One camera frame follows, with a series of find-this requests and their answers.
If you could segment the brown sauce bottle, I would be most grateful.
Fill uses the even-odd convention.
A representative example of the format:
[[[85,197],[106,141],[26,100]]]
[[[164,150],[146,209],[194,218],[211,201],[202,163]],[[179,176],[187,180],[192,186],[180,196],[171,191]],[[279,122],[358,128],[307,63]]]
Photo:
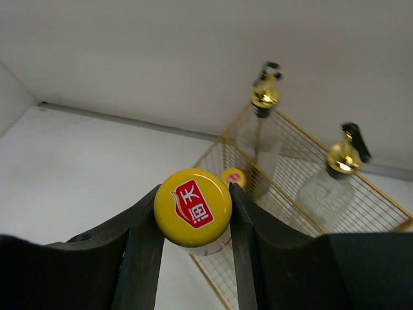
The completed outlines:
[[[228,184],[201,169],[181,170],[156,192],[154,217],[165,238],[195,256],[223,250],[230,241]]]
[[[247,184],[247,178],[243,171],[237,168],[229,168],[223,171],[221,175],[221,180],[223,183],[229,187],[231,183],[238,184],[242,189],[245,188]]]

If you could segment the glass oil bottle dark liquid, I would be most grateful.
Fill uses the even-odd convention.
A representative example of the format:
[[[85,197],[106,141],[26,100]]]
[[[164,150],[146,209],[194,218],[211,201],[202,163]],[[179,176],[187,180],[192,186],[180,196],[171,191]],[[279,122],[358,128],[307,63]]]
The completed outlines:
[[[280,101],[276,84],[282,78],[279,64],[267,61],[252,85],[251,111],[239,123],[236,145],[240,155],[236,168],[245,173],[246,192],[253,198],[264,196],[270,189],[268,179],[275,172],[282,141],[272,124]]]

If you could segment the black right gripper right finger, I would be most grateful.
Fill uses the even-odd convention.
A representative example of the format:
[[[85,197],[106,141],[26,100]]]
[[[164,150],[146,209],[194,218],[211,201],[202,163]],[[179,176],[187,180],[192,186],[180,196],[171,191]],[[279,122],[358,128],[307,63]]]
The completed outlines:
[[[240,309],[411,309],[412,234],[336,233],[316,238],[229,187]]]

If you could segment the clear glass oil bottle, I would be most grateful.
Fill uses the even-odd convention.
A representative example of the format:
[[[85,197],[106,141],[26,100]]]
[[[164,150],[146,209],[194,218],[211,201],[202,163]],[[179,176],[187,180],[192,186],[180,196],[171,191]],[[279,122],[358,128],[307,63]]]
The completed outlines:
[[[342,123],[341,130],[343,139],[327,150],[325,166],[303,184],[296,196],[301,210],[327,233],[354,201],[351,177],[372,160],[357,124]]]

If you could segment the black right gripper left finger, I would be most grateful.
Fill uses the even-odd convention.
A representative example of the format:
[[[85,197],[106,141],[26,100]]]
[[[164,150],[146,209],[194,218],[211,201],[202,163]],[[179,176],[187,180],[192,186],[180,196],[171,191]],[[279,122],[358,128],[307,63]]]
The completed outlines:
[[[1,236],[2,309],[153,309],[164,237],[150,191],[66,242]]]

